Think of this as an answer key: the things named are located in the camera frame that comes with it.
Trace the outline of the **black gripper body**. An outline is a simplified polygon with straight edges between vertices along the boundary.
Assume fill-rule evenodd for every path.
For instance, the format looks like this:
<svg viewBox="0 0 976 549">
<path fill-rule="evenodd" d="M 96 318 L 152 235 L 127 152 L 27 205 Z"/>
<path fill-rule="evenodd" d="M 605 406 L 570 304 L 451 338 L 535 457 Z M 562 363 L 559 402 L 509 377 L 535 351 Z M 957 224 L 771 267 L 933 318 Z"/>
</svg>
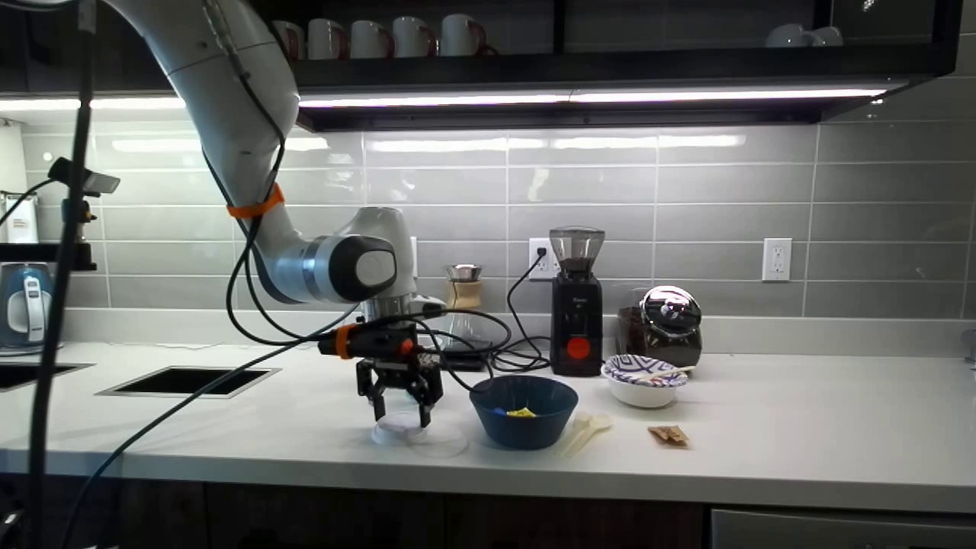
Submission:
<svg viewBox="0 0 976 549">
<path fill-rule="evenodd" d="M 360 395 L 379 401 L 387 388 L 402 388 L 416 401 L 442 395 L 440 369 L 417 346 L 416 326 L 362 322 L 350 334 L 350 355 Z"/>
</svg>

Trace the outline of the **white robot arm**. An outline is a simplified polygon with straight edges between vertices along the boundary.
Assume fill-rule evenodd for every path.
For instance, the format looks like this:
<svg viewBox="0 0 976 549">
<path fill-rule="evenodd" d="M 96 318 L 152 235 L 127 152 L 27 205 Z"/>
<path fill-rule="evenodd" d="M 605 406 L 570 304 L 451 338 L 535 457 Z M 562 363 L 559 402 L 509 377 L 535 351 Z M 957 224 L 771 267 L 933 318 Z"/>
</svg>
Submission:
<svg viewBox="0 0 976 549">
<path fill-rule="evenodd" d="M 360 207 L 334 235 L 292 230 L 279 187 L 288 134 L 299 115 L 292 66 L 246 0 L 107 0 L 150 47 L 186 105 L 202 157 L 229 213 L 250 240 L 261 286 L 292 304 L 350 301 L 369 319 L 317 338 L 322 355 L 357 357 L 357 393 L 385 418 L 385 390 L 417 406 L 442 395 L 416 322 L 437 318 L 416 298 L 413 238 L 397 207 Z"/>
</svg>

